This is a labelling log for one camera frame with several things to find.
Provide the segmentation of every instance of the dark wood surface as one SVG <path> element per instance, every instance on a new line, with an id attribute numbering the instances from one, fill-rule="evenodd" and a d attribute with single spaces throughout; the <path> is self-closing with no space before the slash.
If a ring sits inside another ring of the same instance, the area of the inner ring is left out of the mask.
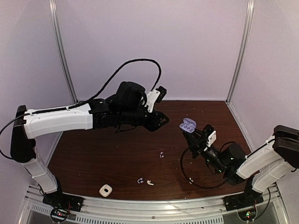
<path id="1" fill-rule="evenodd" d="M 211 124 L 217 131 L 217 148 L 227 141 L 249 148 L 224 102 L 163 101 L 155 109 L 164 112 L 169 124 L 150 133 L 143 127 L 114 134 L 114 128 L 64 132 L 49 168 L 62 184 L 64 192 L 101 197 L 104 184 L 113 188 L 109 198 L 134 200 L 171 200 L 223 195 L 243 191 L 244 184 L 224 184 L 218 189 L 202 190 L 183 177 L 179 158 L 187 143 L 179 129 L 185 117 L 197 121 L 198 129 Z M 202 157 L 193 160 L 188 152 L 184 167 L 195 183 L 214 186 L 222 175 L 212 175 Z M 137 180 L 151 180 L 154 186 Z"/>

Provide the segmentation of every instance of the white panel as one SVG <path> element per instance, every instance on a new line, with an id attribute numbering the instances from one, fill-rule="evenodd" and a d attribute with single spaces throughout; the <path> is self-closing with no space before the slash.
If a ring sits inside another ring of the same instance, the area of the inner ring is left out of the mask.
<path id="1" fill-rule="evenodd" d="M 299 129 L 298 12 L 297 0 L 255 3 L 246 56 L 232 99 L 255 147 L 278 124 Z M 298 182 L 298 173 L 278 182 L 292 224 L 299 219 Z"/>
<path id="2" fill-rule="evenodd" d="M 19 105 L 48 108 L 71 104 L 58 57 L 48 1 L 0 1 L 0 128 Z M 9 155 L 10 126 L 0 148 Z M 57 134 L 37 139 L 46 160 Z M 26 170 L 0 156 L 0 223 L 14 224 L 30 182 Z"/>
<path id="3" fill-rule="evenodd" d="M 93 115 L 89 104 L 78 106 L 73 109 L 50 113 L 39 113 L 25 116 L 24 129 L 28 139 L 35 139 L 47 133 L 57 133 L 77 129 L 92 129 Z"/>
<path id="4" fill-rule="evenodd" d="M 247 0 L 59 0 L 66 58 L 79 99 L 94 95 L 125 61 L 151 58 L 162 67 L 166 99 L 224 100 L 241 44 Z M 121 81 L 149 91 L 158 70 L 127 65 Z"/>

